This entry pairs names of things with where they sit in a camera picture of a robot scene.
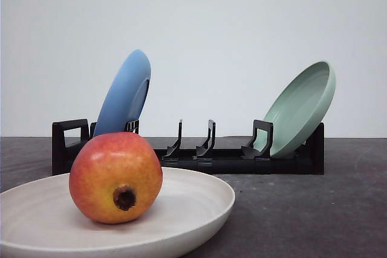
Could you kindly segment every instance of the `gray countertop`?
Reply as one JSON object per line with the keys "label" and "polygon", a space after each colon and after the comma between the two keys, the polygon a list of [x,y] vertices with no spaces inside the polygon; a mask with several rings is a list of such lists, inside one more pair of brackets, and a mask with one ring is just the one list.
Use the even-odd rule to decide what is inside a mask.
{"label": "gray countertop", "polygon": [[[219,147],[248,137],[217,138]],[[154,147],[174,138],[148,138]],[[202,138],[184,138],[194,147]],[[51,175],[51,138],[1,138],[1,191]],[[326,138],[324,175],[216,175],[235,190],[194,257],[387,257],[387,139]]]}

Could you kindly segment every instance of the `blue plate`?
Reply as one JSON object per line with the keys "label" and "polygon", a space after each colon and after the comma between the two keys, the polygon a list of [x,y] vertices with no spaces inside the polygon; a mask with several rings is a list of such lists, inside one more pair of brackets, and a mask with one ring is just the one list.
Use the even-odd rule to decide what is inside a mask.
{"label": "blue plate", "polygon": [[140,118],[150,79],[148,58],[142,51],[135,50],[114,78],[99,113],[94,137],[123,131],[126,122]]}

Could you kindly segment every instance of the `white plate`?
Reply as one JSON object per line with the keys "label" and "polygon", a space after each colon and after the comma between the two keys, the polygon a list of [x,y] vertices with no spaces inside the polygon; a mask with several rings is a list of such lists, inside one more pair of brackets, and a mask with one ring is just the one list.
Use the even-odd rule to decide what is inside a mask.
{"label": "white plate", "polygon": [[1,194],[2,257],[178,257],[210,239],[235,201],[226,182],[163,167],[163,186],[137,220],[106,225],[84,217],[68,190],[68,173]]}

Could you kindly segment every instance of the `plate rim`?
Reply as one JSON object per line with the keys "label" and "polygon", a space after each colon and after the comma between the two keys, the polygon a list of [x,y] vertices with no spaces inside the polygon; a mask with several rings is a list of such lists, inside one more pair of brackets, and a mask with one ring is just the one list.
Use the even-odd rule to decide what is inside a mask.
{"label": "plate rim", "polygon": [[[206,178],[212,178],[212,179],[221,181],[221,183],[225,187],[227,187],[228,190],[232,194],[231,203],[229,205],[227,205],[227,207],[225,209],[223,209],[220,214],[218,214],[214,218],[212,218],[211,221],[207,221],[205,223],[200,224],[199,226],[197,226],[195,228],[191,228],[190,230],[183,231],[183,232],[175,234],[173,236],[165,237],[165,238],[162,238],[162,239],[155,238],[155,239],[152,239],[152,240],[147,240],[146,242],[137,242],[137,243],[132,243],[132,244],[127,243],[127,244],[121,244],[121,245],[116,245],[116,246],[93,247],[93,248],[48,248],[48,247],[28,246],[28,245],[22,245],[22,244],[18,244],[18,243],[13,243],[13,242],[7,242],[7,241],[5,241],[1,237],[0,245],[1,245],[1,247],[5,246],[5,247],[17,248],[17,249],[25,250],[25,251],[41,251],[41,252],[49,252],[49,253],[79,253],[79,252],[85,253],[85,252],[98,252],[98,251],[118,250],[118,249],[124,249],[124,248],[128,248],[128,247],[138,247],[138,246],[141,246],[141,245],[147,245],[147,244],[150,244],[150,243],[161,242],[161,241],[164,241],[164,240],[173,239],[173,238],[175,238],[177,236],[181,236],[181,235],[193,232],[193,231],[197,231],[198,229],[203,228],[206,225],[209,225],[211,222],[217,221],[219,218],[221,218],[222,216],[227,214],[232,209],[232,207],[233,207],[233,205],[235,203],[235,191],[231,187],[231,185],[229,185],[227,182],[223,181],[222,179],[220,179],[220,178],[218,178],[216,176],[213,176],[213,175],[209,175],[209,174],[203,173],[203,172],[197,172],[195,170],[179,169],[179,168],[175,168],[175,167],[161,167],[161,168],[163,170],[166,169],[166,170],[171,170],[171,171],[174,171],[174,170],[181,171],[182,170],[182,171],[190,172],[192,174],[203,175],[203,176],[206,176]],[[45,178],[37,179],[35,181],[26,182],[25,184],[18,185],[16,187],[13,187],[11,189],[8,189],[8,190],[0,193],[0,197],[4,193],[9,193],[12,190],[19,189],[20,187],[23,187],[25,185],[39,182],[42,179],[54,179],[54,178],[57,178],[58,176],[65,176],[65,175],[70,175],[70,174],[69,173],[63,173],[61,175],[48,176],[48,177],[45,177]]]}

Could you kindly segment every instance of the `light blue plate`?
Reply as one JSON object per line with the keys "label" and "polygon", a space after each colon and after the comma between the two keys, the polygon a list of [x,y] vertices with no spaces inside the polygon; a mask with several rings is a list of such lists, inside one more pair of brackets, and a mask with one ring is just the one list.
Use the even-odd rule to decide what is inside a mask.
{"label": "light blue plate", "polygon": [[[291,157],[322,121],[332,102],[336,76],[326,62],[318,62],[300,73],[280,94],[264,121],[273,123],[273,158]],[[259,131],[254,148],[262,150],[266,132]]]}
{"label": "light blue plate", "polygon": [[99,113],[94,137],[123,131],[126,122],[140,118],[150,79],[148,58],[142,51],[135,50],[114,78]]}

